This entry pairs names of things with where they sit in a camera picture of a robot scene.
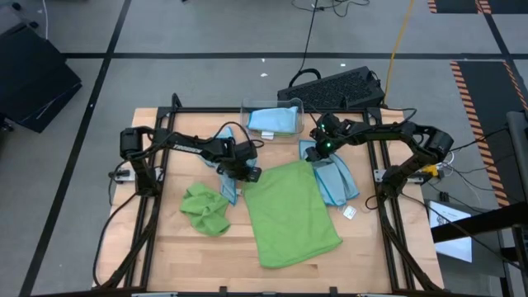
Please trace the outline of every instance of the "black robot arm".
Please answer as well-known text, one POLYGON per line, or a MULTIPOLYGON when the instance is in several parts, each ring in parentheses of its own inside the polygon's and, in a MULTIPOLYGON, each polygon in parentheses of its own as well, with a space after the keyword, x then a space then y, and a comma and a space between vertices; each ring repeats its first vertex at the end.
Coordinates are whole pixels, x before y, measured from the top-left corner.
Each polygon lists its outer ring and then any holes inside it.
POLYGON ((247 160, 257 157, 257 147, 252 141, 236 144, 234 138, 200 139, 198 136, 170 132, 167 129, 152 129, 146 126, 127 128, 120 134, 120 156, 130 161, 136 173, 136 187, 139 195, 155 196, 159 193, 159 182, 153 167, 149 167, 146 157, 160 149, 174 149, 200 155, 206 161, 219 163, 218 174, 227 174, 244 182, 256 182, 261 169, 249 167, 247 160), (152 144, 143 150, 143 135, 152 140, 152 144))
POLYGON ((317 127, 310 131, 315 139, 314 148, 307 148, 308 161, 328 158, 345 144, 360 145, 370 140, 401 140, 412 151, 412 156, 398 166, 387 169, 379 184, 379 194, 383 199, 397 197, 407 178, 422 167, 442 162, 449 153, 453 139, 435 127, 416 125, 409 121, 390 125, 371 126, 353 120, 340 121, 333 114, 324 114, 317 120, 317 127), (425 140, 420 145, 413 136, 425 140))

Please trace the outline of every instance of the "white paper sheet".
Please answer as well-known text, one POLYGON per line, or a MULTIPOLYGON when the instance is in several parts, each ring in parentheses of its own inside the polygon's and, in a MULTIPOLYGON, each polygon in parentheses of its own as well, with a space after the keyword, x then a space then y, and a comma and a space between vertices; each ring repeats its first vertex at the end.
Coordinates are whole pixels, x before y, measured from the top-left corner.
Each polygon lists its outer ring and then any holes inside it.
MULTIPOLYGON (((429 203, 429 206, 438 211, 441 215, 445 216, 451 222, 455 222, 459 219, 465 219, 471 216, 465 212, 454 210, 445 205, 441 205, 434 201, 429 203)), ((429 210, 429 225, 431 228, 439 226, 441 224, 447 224, 447 221, 436 214, 434 211, 429 210)), ((446 241, 443 243, 435 244, 436 252, 460 259, 466 262, 472 262, 471 255, 471 238, 459 238, 455 240, 446 241)))

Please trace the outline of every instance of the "clear plastic container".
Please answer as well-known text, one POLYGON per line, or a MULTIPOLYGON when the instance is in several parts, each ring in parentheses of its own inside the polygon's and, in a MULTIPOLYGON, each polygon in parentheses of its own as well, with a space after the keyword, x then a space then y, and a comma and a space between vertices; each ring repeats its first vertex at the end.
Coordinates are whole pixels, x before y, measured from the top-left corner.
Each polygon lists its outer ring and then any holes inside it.
POLYGON ((289 101, 244 99, 240 108, 240 125, 244 127, 251 139, 280 143, 297 142, 304 130, 303 102, 299 98, 289 101), (263 118, 270 123, 263 125, 263 118))

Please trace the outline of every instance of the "yellow cable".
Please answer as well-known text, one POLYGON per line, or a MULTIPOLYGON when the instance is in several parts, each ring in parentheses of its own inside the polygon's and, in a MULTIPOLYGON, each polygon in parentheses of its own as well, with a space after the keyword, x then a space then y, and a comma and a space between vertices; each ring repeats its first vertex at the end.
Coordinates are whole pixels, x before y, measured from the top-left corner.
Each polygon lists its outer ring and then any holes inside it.
POLYGON ((411 16, 411 11, 413 10, 413 5, 414 0, 411 0, 411 2, 409 3, 409 7, 407 8, 407 12, 405 13, 405 18, 403 19, 402 27, 399 30, 398 39, 396 39, 396 45, 394 45, 393 53, 390 55, 389 70, 387 71, 387 81, 385 83, 385 97, 383 98, 384 104, 387 100, 387 96, 389 95, 390 77, 392 76, 393 72, 394 56, 398 51, 400 41, 402 41, 403 33, 405 32, 405 27, 407 27, 407 22, 409 20, 409 17, 411 16))

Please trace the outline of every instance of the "green towel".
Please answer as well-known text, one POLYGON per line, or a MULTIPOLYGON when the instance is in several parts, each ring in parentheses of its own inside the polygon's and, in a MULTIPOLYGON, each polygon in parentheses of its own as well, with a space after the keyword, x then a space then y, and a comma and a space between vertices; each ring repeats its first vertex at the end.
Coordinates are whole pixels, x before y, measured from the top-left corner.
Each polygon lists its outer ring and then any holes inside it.
POLYGON ((202 183, 194 183, 183 196, 180 211, 191 220, 196 231, 219 236, 229 229, 229 221, 224 217, 229 201, 218 192, 202 183))
POLYGON ((257 183, 246 183, 244 197, 263 267, 289 266, 342 242, 304 160, 264 171, 257 183))

